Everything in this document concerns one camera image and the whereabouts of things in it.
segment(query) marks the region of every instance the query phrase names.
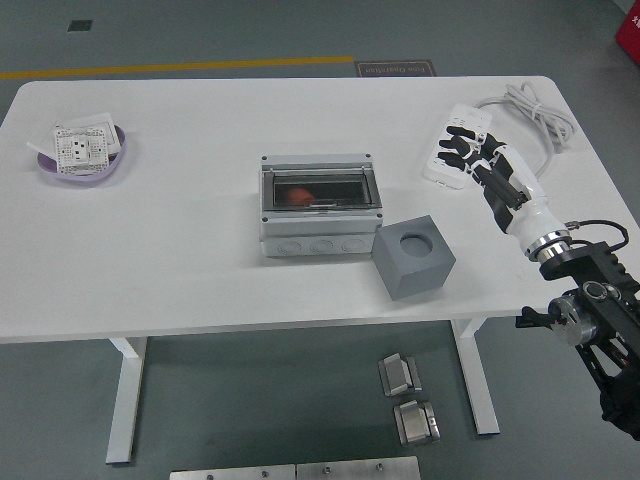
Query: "white cable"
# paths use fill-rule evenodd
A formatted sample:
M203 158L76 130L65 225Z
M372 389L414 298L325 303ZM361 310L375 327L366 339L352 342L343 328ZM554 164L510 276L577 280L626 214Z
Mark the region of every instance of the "white cable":
M525 92L527 87L531 90L531 94ZM475 108L495 104L515 106L525 117L533 121L542 133L547 147L547 159L536 171L536 177L542 175L553 158L554 145L564 147L577 129L568 114L540 102L538 92L531 82L524 82L520 88L515 85L507 85L507 93L504 96L481 100L475 105Z

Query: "white table leg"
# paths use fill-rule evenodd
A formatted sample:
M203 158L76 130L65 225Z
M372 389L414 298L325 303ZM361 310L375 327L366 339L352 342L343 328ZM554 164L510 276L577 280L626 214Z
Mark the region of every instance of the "white table leg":
M500 433L496 413L493 410L491 394L487 379L484 376L480 353L474 334L482 326L486 318L470 320L451 320L453 336L458 347L458 356L462 365L464 381L471 402L473 418L479 434Z
M122 353L122 368L113 409L106 463L126 463L131 459L147 337L110 340Z

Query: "gray foam block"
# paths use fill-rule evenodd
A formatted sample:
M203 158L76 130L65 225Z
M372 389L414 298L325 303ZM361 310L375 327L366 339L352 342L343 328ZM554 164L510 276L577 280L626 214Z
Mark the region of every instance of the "gray foam block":
M428 215L380 227L371 256L393 300L442 287L456 262Z

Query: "red object corner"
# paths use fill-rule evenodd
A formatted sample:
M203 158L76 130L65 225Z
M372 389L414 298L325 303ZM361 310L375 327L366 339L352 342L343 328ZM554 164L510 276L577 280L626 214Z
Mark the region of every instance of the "red object corner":
M616 34L616 42L640 63L640 0L636 1Z

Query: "black cable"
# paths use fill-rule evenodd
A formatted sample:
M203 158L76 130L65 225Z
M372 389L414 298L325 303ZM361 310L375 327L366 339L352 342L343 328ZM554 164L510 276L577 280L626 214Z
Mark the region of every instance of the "black cable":
M593 242L590 242L589 240L574 240L572 238L571 245L593 245Z
M614 227L618 229L618 231L622 234L624 240L620 243L615 244L611 247L611 252L615 252L616 250L620 250L622 247L629 244L629 232L626 228L616 222L612 222L611 220L584 220L582 222L568 222L567 227L569 230L576 230L584 225L607 225L609 227ZM573 240L571 243L584 243L585 240Z

